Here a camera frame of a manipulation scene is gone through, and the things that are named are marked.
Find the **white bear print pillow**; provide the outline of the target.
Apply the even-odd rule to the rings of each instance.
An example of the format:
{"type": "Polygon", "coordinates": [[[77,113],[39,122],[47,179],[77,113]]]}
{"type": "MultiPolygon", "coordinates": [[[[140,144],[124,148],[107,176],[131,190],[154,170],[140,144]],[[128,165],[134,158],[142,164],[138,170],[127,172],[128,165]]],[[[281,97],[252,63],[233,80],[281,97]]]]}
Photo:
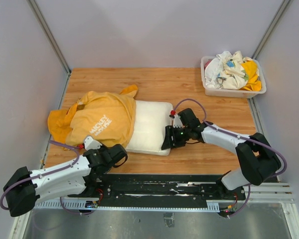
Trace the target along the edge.
{"type": "Polygon", "coordinates": [[[130,153],[168,156],[170,149],[162,150],[165,127],[171,125],[172,104],[166,102],[136,101],[136,119],[132,138],[126,147],[130,153]]]}

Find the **yellow pillowcase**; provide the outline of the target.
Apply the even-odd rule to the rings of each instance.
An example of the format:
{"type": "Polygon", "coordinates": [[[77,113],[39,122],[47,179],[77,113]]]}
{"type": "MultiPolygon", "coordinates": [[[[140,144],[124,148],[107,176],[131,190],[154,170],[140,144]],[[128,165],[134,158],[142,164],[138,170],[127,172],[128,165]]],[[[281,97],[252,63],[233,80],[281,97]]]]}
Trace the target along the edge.
{"type": "Polygon", "coordinates": [[[107,147],[126,147],[136,120],[136,85],[119,94],[89,91],[70,108],[49,113],[47,126],[53,139],[70,146],[83,144],[87,136],[107,147]]]}

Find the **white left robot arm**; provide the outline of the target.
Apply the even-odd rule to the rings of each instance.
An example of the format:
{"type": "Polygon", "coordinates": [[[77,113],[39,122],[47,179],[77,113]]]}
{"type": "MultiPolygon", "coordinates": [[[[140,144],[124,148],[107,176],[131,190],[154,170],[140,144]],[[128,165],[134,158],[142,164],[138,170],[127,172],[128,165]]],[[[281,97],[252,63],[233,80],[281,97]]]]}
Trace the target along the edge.
{"type": "Polygon", "coordinates": [[[11,217],[18,217],[47,200],[79,195],[90,187],[93,178],[122,166],[127,159],[128,154],[120,144],[101,145],[49,168],[30,171],[21,167],[3,187],[0,207],[8,210],[11,217]]]}

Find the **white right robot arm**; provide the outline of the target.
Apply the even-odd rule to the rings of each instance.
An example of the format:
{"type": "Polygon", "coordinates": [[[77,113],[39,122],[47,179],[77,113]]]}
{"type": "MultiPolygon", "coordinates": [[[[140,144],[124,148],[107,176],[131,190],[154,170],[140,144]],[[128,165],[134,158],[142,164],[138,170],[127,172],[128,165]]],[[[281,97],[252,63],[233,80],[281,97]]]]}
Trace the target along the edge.
{"type": "Polygon", "coordinates": [[[229,171],[216,181],[216,194],[225,198],[245,185],[261,185],[282,166],[276,152],[261,133],[239,135],[217,125],[200,121],[190,108],[169,115],[173,124],[165,127],[162,149],[184,147],[190,140],[221,147],[235,154],[239,168],[229,171]]]}

